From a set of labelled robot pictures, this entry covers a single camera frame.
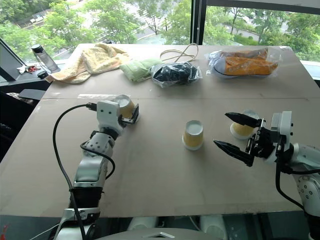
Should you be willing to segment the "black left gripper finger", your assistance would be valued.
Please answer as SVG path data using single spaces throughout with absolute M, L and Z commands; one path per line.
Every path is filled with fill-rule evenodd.
M 132 110 L 132 116 L 131 116 L 131 122 L 132 123 L 136 123 L 137 122 L 137 120 L 138 120 L 138 118 L 139 118 L 139 116 L 140 116 L 140 106 L 139 106 L 139 104 L 137 103 L 135 106 L 134 106 L 134 108 L 133 108 L 133 110 Z

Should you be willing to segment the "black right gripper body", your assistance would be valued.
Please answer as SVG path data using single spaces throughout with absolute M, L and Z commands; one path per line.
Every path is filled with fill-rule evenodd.
M 279 140 L 279 133 L 276 130 L 265 128 L 266 121 L 258 119 L 257 131 L 248 139 L 245 152 L 254 157 L 268 158 L 275 149 L 274 143 Z

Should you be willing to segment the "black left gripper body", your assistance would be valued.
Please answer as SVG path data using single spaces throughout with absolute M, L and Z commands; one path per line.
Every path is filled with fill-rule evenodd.
M 125 118 L 122 115 L 118 117 L 118 123 L 122 128 L 125 128 L 127 125 L 134 125 L 137 121 L 137 117 Z

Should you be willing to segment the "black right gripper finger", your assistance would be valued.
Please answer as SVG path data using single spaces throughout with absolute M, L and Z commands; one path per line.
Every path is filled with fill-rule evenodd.
M 262 119 L 256 119 L 243 113 L 227 112 L 224 115 L 237 124 L 251 128 L 258 128 L 263 122 Z
M 213 140 L 213 142 L 217 145 L 219 149 L 228 154 L 229 156 L 242 161 L 246 166 L 252 167 L 254 162 L 254 156 L 250 155 L 245 151 L 241 151 L 239 147 L 232 145 L 230 143 Z

